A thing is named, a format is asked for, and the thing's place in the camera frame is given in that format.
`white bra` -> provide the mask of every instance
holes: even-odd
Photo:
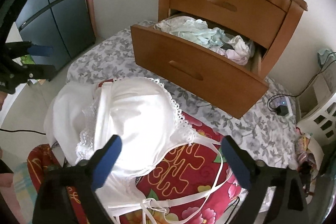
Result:
[[[148,208],[165,215],[167,207],[205,198],[202,206],[188,218],[181,221],[166,219],[170,224],[184,224],[190,220],[199,213],[210,194],[222,186],[232,174],[230,172],[225,182],[216,185],[223,161],[214,144],[220,143],[199,135],[188,124],[179,105],[158,79],[120,79],[105,82],[98,90],[91,106],[91,109],[97,109],[95,129],[92,126],[89,129],[87,126],[80,133],[76,162],[89,159],[112,135],[117,134],[121,137],[121,153],[105,184],[96,191],[111,219],[120,223],[120,215],[142,209],[143,223],[146,223],[147,215],[155,224],[156,221]],[[207,146],[220,156],[219,170],[210,190],[183,198],[156,201],[146,198],[136,188],[136,177],[149,174],[170,150],[192,143]]]

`nightstand drawer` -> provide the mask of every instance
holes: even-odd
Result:
[[[179,85],[209,103],[240,118],[268,90],[260,73],[260,52],[251,69],[240,66],[200,45],[153,26],[131,27],[137,65]]]
[[[170,8],[228,27],[265,48],[272,44],[286,15],[267,0],[170,0]]]

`white cloth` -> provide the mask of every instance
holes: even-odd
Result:
[[[237,63],[238,65],[245,66],[249,61],[249,58],[253,55],[251,54],[251,50],[248,45],[245,44],[244,40],[241,36],[237,35],[234,38],[230,39],[227,44],[233,47],[233,50],[228,49],[224,50],[219,46],[210,47],[210,50],[225,56],[227,59],[230,59]]]
[[[76,102],[78,106],[71,105],[77,100],[73,87],[80,90],[81,95],[87,96],[86,99],[82,98],[83,102],[80,104],[78,104],[79,101]],[[181,114],[179,105],[171,98],[170,93],[164,89],[159,80],[135,77],[106,82],[96,91],[95,87],[91,89],[88,87],[78,89],[75,85],[64,87],[53,104],[52,122],[59,121],[57,116],[60,115],[64,119],[64,124],[70,127],[66,133],[71,136],[56,133],[55,137],[65,155],[72,158],[72,163],[74,163],[75,151],[78,155],[75,162],[89,159],[97,149],[106,144],[112,135],[117,134],[121,137],[122,151],[105,184],[96,191],[100,202],[112,220],[117,222],[114,217],[143,209],[143,220],[146,214],[155,223],[147,208],[165,213],[167,212],[165,207],[188,203],[200,198],[205,198],[203,203],[205,204],[210,194],[224,184],[216,186],[223,166],[221,162],[214,185],[210,190],[175,200],[156,201],[153,198],[146,198],[136,188],[135,179],[150,173],[168,151],[196,142],[221,155],[213,145],[219,143],[199,135],[187,123]],[[84,130],[83,126],[76,128],[74,124],[80,116],[78,115],[79,105],[87,109],[89,101],[93,109],[96,109],[95,105],[99,102],[97,112],[92,111],[91,117],[84,116],[89,121],[92,121],[92,118],[96,119],[95,129],[92,130],[91,127]],[[66,114],[60,113],[61,105],[64,106]],[[75,140],[78,141],[77,147],[75,147]],[[196,215],[202,206],[182,221],[167,220],[167,222],[183,224]]]
[[[188,16],[174,17],[155,24],[155,27],[208,48],[239,65],[246,65],[252,56],[249,46],[239,35],[229,39],[222,29],[209,29],[208,24],[201,19],[196,20]],[[233,49],[222,49],[224,43],[231,45]]]
[[[50,147],[58,141],[71,165],[77,160],[76,147],[79,133],[85,129],[83,110],[90,108],[97,85],[70,82],[66,84],[51,102],[44,120],[44,132]]]
[[[221,47],[223,42],[229,40],[220,28],[209,29],[205,21],[187,16],[163,20],[155,26],[163,32],[189,40],[205,48],[214,45]]]
[[[150,27],[153,24],[155,22],[151,21],[139,23],[139,25],[145,27]],[[247,42],[247,45],[253,52],[253,44]],[[116,52],[120,52],[120,58],[113,55]],[[130,29],[118,32],[76,60],[69,68],[67,82],[99,83],[121,75],[158,78],[154,73],[135,63]],[[210,126],[216,132],[222,135],[231,135],[239,147],[246,150],[255,160],[260,159],[269,166],[280,168],[286,168],[289,162],[296,161],[294,149],[295,115],[285,119],[270,112],[266,107],[267,98],[289,91],[271,78],[265,78],[265,81],[269,83],[267,93],[239,120],[232,118],[223,110],[194,96],[174,83],[162,78],[161,81],[165,83],[165,88],[171,93],[173,99],[179,103],[182,110]],[[293,113],[295,113],[295,100],[290,100]],[[260,128],[257,125],[259,119],[264,121],[267,126]],[[253,136],[250,134],[252,129],[255,129]],[[240,195],[241,200],[245,198],[246,194],[247,190],[243,190]],[[261,211],[268,210],[273,194],[274,190],[269,188]]]

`white lace trim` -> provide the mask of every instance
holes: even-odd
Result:
[[[182,110],[180,109],[180,105],[172,98],[168,90],[165,89],[164,83],[161,83],[160,79],[154,79],[150,77],[143,77],[143,78],[150,79],[151,81],[153,81],[154,83],[158,84],[160,87],[163,88],[164,92],[168,95],[174,109],[174,130],[175,132],[177,132],[182,136],[182,139],[186,143],[191,145],[194,142],[195,136],[197,136],[197,132],[195,129],[192,128],[191,125],[189,125],[189,122],[183,116]],[[130,78],[128,77],[113,78],[113,82],[122,81],[125,79]],[[93,140],[95,137],[95,126],[97,121],[99,101],[100,96],[97,96],[97,98],[94,99],[93,103],[83,110],[85,116],[85,128],[79,134],[80,142],[76,147],[76,154],[77,154],[76,164],[80,160],[88,160],[90,157],[92,157],[94,153]]]
[[[79,134],[80,142],[76,147],[77,160],[88,160],[93,155],[93,139],[95,136],[95,127],[97,121],[97,112],[100,96],[97,96],[91,105],[83,109],[85,117],[85,128]]]

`bed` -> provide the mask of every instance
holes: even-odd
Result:
[[[141,26],[154,22],[142,21]],[[169,82],[135,63],[130,28],[124,29],[101,42],[78,58],[68,69],[67,82],[99,83],[107,79],[145,76],[160,78],[180,108],[222,135],[231,135],[240,148],[245,149],[256,160],[261,159],[269,166],[292,168],[297,166],[294,151],[295,116],[289,119],[274,115],[267,108],[267,100],[278,93],[287,93],[285,88],[266,77],[269,84],[266,94],[240,119],[211,105],[189,91]],[[293,113],[295,102],[291,100]],[[243,190],[240,198],[244,199]],[[261,211],[269,208],[273,189],[269,188]]]

